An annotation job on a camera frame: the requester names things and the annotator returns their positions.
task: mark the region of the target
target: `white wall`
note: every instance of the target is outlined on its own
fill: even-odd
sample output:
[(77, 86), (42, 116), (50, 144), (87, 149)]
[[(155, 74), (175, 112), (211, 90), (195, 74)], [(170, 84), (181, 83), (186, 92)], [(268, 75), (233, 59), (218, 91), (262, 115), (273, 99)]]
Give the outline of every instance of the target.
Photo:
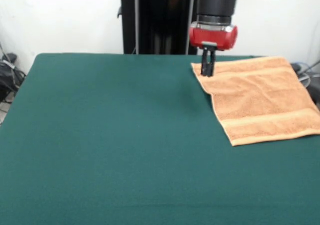
[[(0, 39), (26, 72), (39, 53), (121, 54), (120, 6), (121, 0), (0, 0)], [(238, 0), (233, 23), (238, 42), (224, 55), (320, 59), (319, 0)]]
[(40, 53), (123, 53), (121, 0), (0, 0), (0, 39), (28, 71)]
[(320, 0), (238, 0), (233, 23), (238, 41), (224, 54), (320, 59)]

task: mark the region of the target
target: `black cable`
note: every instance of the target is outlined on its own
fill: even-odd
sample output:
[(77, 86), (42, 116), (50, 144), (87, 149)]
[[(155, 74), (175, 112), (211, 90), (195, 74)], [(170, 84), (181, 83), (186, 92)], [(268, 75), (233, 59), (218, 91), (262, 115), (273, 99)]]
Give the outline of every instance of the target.
[(311, 69), (315, 68), (316, 66), (320, 65), (320, 61), (317, 61), (315, 64), (313, 64), (310, 67), (307, 67), (305, 70), (302, 70), (299, 72), (299, 75), (305, 74), (306, 72), (309, 72)]
[(2, 84), (2, 85), (4, 85), (6, 88), (8, 88), (11, 92), (13, 92), (13, 93), (16, 93), (17, 91), (15, 91), (12, 87), (10, 87), (7, 83), (5, 83), (4, 81), (2, 81), (1, 79), (0, 79), (0, 83)]

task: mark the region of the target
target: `orange towel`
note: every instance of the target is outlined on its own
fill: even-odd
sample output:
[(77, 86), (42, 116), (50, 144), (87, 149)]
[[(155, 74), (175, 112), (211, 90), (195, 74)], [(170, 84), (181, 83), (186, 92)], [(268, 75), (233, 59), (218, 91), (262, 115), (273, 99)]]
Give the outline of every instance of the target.
[(217, 62), (213, 77), (192, 67), (232, 146), (320, 135), (320, 112), (284, 58)]

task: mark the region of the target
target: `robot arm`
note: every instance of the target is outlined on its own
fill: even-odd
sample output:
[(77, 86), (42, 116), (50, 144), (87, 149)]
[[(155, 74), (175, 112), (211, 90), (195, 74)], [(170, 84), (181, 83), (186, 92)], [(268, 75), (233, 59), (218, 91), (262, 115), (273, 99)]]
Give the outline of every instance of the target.
[(197, 21), (191, 24), (191, 45), (203, 49), (201, 74), (214, 75), (216, 51), (234, 47), (238, 28), (232, 25), (237, 0), (198, 0)]

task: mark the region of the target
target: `green felt surface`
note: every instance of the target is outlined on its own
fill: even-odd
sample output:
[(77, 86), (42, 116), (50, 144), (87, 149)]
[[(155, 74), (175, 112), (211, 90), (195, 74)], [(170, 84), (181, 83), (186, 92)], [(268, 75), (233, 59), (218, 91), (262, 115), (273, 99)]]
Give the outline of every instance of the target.
[(0, 129), (0, 225), (320, 224), (320, 137), (232, 147), (191, 62), (38, 56)]

